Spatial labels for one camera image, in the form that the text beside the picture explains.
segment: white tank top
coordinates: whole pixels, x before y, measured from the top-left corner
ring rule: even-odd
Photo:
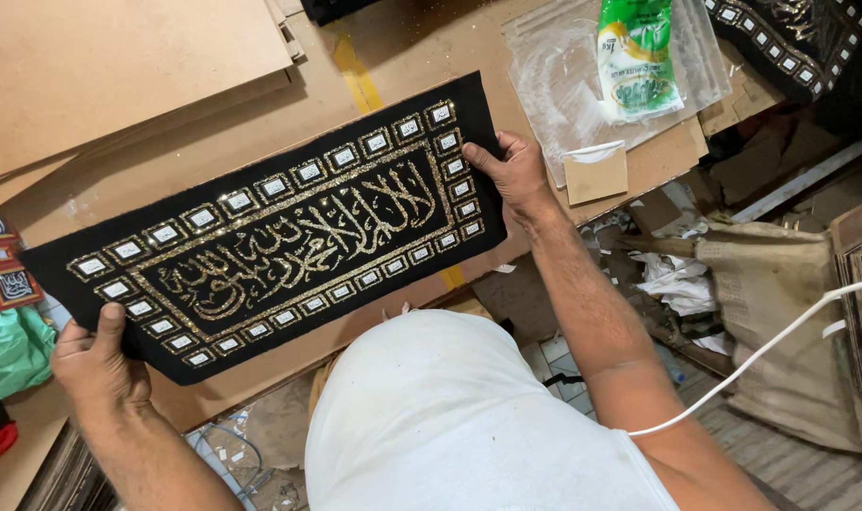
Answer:
[[[308,431],[325,510],[676,510],[624,431],[554,398],[491,321],[414,311],[337,362]]]

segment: clear plastic sheet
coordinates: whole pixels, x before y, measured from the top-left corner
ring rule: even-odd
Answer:
[[[566,186],[566,153],[616,140],[625,140],[629,150],[732,92],[705,5],[674,0],[671,58],[684,109],[611,125],[599,105],[600,12],[600,0],[554,0],[503,27],[513,52],[510,80],[558,188]]]

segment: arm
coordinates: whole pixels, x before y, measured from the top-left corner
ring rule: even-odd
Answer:
[[[125,309],[107,304],[96,337],[69,321],[51,357],[81,432],[132,511],[242,510],[226,483],[150,402],[150,375],[119,343]]]
[[[464,154],[491,176],[516,222],[526,229],[599,422],[638,431],[683,412],[639,316],[592,261],[554,198],[541,148],[515,133],[497,137],[505,162],[473,144],[464,146]],[[633,441],[682,509],[771,509],[692,418]]]

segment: white cable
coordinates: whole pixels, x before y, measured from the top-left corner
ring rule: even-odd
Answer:
[[[845,287],[842,287],[841,289],[835,289],[834,291],[829,291],[828,293],[823,295],[823,298],[821,300],[816,302],[816,305],[809,308],[809,310],[804,312],[802,314],[802,316],[800,316],[793,323],[791,323],[788,326],[788,328],[785,328],[780,334],[776,335],[774,339],[772,339],[766,345],[764,345],[762,348],[760,348],[758,351],[756,351],[756,353],[754,353],[753,356],[747,358],[746,362],[743,362],[743,366],[738,367],[737,370],[734,371],[730,377],[728,377],[724,381],[720,382],[720,384],[718,384],[718,387],[711,389],[710,392],[708,394],[706,394],[705,396],[703,396],[702,399],[700,399],[699,401],[696,401],[695,405],[692,405],[689,408],[687,408],[686,412],[683,412],[682,414],[675,416],[673,419],[665,422],[664,424],[658,424],[655,427],[650,427],[650,428],[644,429],[642,431],[635,431],[633,433],[630,433],[629,435],[630,436],[638,436],[638,435],[646,435],[648,433],[654,433],[655,431],[661,431],[665,427],[669,427],[671,425],[677,424],[678,422],[684,420],[684,418],[686,418],[689,414],[691,414],[692,412],[695,412],[699,406],[704,405],[706,401],[711,399],[714,395],[718,394],[721,391],[721,389],[731,385],[731,382],[733,380],[737,379],[738,377],[740,377],[740,375],[743,375],[743,371],[745,371],[749,366],[753,365],[753,363],[760,356],[765,354],[766,351],[772,349],[779,341],[784,339],[790,332],[795,331],[798,326],[802,325],[812,315],[819,312],[819,310],[822,309],[823,307],[825,307],[826,305],[828,305],[829,302],[841,297],[842,295],[846,295],[846,294],[852,293],[854,291],[859,291],[861,289],[862,289],[862,282],[858,282],[856,284],[846,285]]]

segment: man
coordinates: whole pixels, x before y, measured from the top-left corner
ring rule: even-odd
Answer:
[[[601,425],[554,399],[490,321],[405,314],[361,335],[326,383],[305,456],[311,508],[771,509],[692,418],[626,434],[684,408],[554,199],[539,146],[497,137],[505,162],[463,153],[526,229]],[[119,351],[124,317],[108,304],[95,337],[69,324],[51,361],[100,466],[130,511],[241,509],[153,408],[145,366]]]

